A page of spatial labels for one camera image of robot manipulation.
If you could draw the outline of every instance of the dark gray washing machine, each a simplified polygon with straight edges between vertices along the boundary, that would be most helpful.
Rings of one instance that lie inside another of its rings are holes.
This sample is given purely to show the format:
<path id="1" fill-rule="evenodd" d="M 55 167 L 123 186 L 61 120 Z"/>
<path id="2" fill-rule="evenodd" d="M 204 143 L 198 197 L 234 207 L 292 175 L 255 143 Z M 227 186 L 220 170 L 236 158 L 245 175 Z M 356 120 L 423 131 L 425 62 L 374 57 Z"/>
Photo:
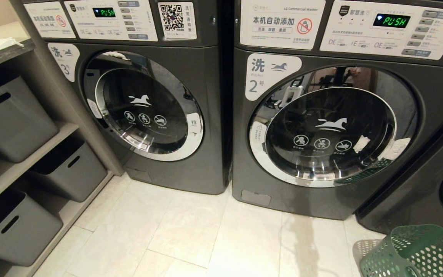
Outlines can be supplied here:
<path id="1" fill-rule="evenodd" d="M 25 6 L 131 178 L 199 193 L 225 190 L 217 1 Z M 57 30 L 40 25 L 47 16 Z M 76 38 L 65 32 L 68 24 Z"/>
<path id="2" fill-rule="evenodd" d="M 233 196 L 346 219 L 443 126 L 443 1 L 237 6 Z"/>
<path id="3" fill-rule="evenodd" d="M 360 224 L 390 233 L 401 225 L 443 227 L 443 130 L 392 186 L 357 211 Z"/>

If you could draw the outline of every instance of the no-bottle warning sign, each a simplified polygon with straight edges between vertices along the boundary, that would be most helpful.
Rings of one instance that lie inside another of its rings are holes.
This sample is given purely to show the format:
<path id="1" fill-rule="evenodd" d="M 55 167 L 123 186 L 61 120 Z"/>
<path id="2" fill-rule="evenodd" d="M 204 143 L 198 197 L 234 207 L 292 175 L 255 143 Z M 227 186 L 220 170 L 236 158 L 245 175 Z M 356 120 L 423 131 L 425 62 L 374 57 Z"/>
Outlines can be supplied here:
<path id="1" fill-rule="evenodd" d="M 314 47 L 326 0 L 240 2 L 241 44 L 302 50 Z"/>
<path id="2" fill-rule="evenodd" d="M 297 25 L 297 31 L 302 35 L 309 33 L 312 30 L 312 21 L 310 18 L 302 19 Z"/>

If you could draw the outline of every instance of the floor tile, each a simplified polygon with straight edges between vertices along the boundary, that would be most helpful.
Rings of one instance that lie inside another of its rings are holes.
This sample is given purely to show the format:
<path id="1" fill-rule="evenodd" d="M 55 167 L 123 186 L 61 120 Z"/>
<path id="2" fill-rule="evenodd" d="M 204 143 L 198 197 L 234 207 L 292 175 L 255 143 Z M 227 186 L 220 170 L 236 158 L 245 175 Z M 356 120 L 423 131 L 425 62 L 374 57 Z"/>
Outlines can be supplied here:
<path id="1" fill-rule="evenodd" d="M 72 226 L 33 277 L 62 277 L 92 232 Z"/>
<path id="2" fill-rule="evenodd" d="M 348 242 L 348 252 L 350 253 L 351 271 L 353 277 L 360 277 L 360 270 L 358 267 L 359 261 L 355 260 L 353 256 L 353 245 L 359 240 L 382 240 L 385 235 L 374 231 L 367 230 L 356 221 L 355 215 L 350 216 L 344 221 L 346 240 Z"/>
<path id="3" fill-rule="evenodd" d="M 130 277 L 176 191 L 132 181 L 68 272 L 77 277 Z"/>
<path id="4" fill-rule="evenodd" d="M 343 221 L 283 213 L 280 277 L 352 277 Z"/>
<path id="5" fill-rule="evenodd" d="M 126 173 L 121 177 L 112 177 L 74 225 L 92 232 L 95 231 L 130 182 L 131 179 Z"/>
<path id="6" fill-rule="evenodd" d="M 147 250 L 134 277 L 203 277 L 206 268 Z"/>
<path id="7" fill-rule="evenodd" d="M 227 199 L 228 192 L 216 196 L 179 192 L 148 249 L 208 267 Z"/>
<path id="8" fill-rule="evenodd" d="M 210 277 L 277 277 L 281 212 L 230 197 L 208 268 Z"/>

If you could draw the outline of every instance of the control panel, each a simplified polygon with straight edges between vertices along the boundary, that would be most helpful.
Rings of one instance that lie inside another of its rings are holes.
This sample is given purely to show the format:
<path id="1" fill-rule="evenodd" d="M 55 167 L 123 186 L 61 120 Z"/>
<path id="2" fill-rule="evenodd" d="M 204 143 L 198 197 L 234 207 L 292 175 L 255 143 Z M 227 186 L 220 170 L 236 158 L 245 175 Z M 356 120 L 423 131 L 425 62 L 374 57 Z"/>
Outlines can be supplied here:
<path id="1" fill-rule="evenodd" d="M 443 9 L 336 0 L 320 49 L 439 60 Z"/>
<path id="2" fill-rule="evenodd" d="M 80 38 L 158 41 L 148 0 L 76 0 L 65 5 Z"/>

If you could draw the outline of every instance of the warning sticker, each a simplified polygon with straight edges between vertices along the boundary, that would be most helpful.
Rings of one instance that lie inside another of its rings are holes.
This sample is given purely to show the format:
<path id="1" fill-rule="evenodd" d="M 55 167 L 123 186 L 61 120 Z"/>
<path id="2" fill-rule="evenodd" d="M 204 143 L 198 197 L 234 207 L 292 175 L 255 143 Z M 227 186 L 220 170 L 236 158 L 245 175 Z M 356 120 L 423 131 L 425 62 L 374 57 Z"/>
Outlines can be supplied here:
<path id="1" fill-rule="evenodd" d="M 165 38 L 197 38 L 192 2 L 159 2 L 158 11 Z"/>
<path id="2" fill-rule="evenodd" d="M 310 50 L 325 0 L 241 0 L 240 43 Z"/>
<path id="3" fill-rule="evenodd" d="M 41 37 L 76 38 L 59 2 L 24 5 Z"/>

